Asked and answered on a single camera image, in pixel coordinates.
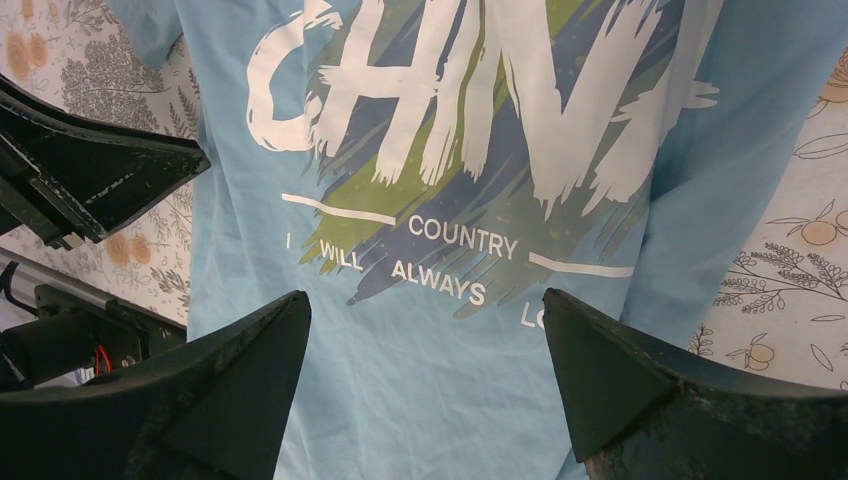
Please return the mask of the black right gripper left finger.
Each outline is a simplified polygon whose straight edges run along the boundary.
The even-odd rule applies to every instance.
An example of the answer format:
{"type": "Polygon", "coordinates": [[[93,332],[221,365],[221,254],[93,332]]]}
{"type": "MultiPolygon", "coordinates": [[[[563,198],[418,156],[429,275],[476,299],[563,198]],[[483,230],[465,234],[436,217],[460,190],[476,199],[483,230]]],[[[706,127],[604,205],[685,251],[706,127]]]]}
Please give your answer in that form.
{"type": "Polygon", "coordinates": [[[1,397],[5,479],[270,479],[307,347],[290,292],[84,385],[1,397]]]}

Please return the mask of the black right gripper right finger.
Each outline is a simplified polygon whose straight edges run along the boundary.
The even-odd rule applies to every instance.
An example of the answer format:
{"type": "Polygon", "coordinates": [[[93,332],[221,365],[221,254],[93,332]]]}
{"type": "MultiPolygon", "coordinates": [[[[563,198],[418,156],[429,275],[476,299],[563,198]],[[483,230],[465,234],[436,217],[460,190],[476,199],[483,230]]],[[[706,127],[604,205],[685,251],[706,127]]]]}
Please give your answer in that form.
{"type": "Polygon", "coordinates": [[[847,396],[747,373],[546,291],[572,449],[593,479],[843,479],[847,396]]]}

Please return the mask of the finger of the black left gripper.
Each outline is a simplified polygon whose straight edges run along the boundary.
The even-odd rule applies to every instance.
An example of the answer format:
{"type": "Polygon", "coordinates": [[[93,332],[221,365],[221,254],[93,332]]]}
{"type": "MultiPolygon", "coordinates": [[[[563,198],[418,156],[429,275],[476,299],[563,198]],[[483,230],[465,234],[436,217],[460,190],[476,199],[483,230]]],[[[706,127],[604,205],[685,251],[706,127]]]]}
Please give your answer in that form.
{"type": "Polygon", "coordinates": [[[193,140],[64,112],[1,80],[1,231],[100,242],[208,169],[193,140]]]}

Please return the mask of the light blue printed t-shirt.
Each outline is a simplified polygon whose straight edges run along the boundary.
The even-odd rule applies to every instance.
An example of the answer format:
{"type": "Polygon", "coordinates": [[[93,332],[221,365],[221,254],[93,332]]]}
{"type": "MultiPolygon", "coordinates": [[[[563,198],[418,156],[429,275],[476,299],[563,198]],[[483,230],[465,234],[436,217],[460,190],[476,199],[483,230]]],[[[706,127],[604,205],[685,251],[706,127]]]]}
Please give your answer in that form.
{"type": "Polygon", "coordinates": [[[187,330],[313,311],[279,479],[579,479],[558,288],[685,344],[843,1],[113,1],[199,83],[187,330]]]}

